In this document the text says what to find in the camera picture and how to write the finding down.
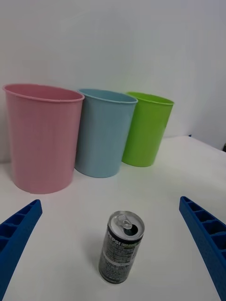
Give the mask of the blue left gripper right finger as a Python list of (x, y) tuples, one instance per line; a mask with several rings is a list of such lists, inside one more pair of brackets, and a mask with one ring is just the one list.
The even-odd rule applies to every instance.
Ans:
[(185, 196), (180, 198), (179, 211), (220, 299), (226, 300), (226, 225)]

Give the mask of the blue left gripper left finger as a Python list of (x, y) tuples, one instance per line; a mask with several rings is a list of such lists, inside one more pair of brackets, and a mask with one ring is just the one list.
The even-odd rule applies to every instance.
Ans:
[(36, 199), (0, 225), (0, 300), (41, 215), (41, 202)]

